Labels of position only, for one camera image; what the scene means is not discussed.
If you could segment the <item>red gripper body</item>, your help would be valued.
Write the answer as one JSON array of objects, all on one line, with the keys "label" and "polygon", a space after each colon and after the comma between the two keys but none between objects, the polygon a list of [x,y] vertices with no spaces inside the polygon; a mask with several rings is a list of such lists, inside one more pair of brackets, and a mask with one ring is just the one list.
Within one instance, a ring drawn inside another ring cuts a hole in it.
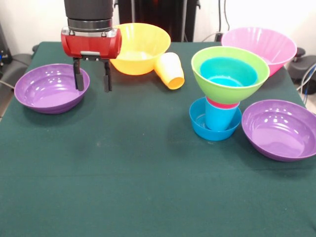
[{"label": "red gripper body", "polygon": [[107,32],[76,32],[63,27],[61,43],[64,52],[70,57],[116,59],[120,54],[122,35],[118,28]]}]

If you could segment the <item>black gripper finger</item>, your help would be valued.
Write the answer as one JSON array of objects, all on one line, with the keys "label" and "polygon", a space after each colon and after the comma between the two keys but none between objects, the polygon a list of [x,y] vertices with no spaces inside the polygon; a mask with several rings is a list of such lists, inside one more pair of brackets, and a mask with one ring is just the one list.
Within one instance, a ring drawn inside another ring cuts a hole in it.
[{"label": "black gripper finger", "polygon": [[103,63],[104,63],[104,70],[105,70],[105,74],[103,77],[103,79],[104,79],[104,91],[110,92],[110,91],[112,91],[112,79],[111,79],[111,69],[110,69],[109,59],[104,59]]},{"label": "black gripper finger", "polygon": [[74,78],[75,78],[75,87],[78,91],[84,90],[83,76],[80,72],[80,59],[73,58],[73,70],[74,70]]}]

